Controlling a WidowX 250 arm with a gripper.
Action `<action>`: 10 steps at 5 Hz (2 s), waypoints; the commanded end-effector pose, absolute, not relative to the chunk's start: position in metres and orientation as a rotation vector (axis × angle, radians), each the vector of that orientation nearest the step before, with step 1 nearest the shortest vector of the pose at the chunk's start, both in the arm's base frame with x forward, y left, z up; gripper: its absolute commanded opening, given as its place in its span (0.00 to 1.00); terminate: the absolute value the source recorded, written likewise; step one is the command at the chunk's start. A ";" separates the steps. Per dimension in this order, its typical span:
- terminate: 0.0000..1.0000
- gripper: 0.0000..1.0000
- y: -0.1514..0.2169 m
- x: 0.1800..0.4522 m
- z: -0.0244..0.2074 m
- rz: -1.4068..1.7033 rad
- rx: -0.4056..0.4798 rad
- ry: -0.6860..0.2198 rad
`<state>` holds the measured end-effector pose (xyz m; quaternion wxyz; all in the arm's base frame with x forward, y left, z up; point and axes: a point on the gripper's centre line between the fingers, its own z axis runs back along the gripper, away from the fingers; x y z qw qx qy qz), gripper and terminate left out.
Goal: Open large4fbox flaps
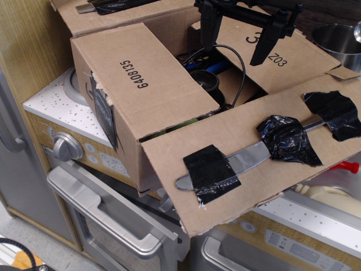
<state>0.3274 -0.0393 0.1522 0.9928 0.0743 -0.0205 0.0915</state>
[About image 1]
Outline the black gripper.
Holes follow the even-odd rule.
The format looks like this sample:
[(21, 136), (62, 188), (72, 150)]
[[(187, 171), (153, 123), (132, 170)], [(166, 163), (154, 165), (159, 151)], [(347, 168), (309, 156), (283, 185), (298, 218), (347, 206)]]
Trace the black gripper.
[(262, 64), (279, 39), (292, 36), (303, 12), (298, 1), (195, 1), (195, 7), (201, 14), (201, 43), (206, 51), (215, 45), (224, 17), (262, 27), (251, 66)]

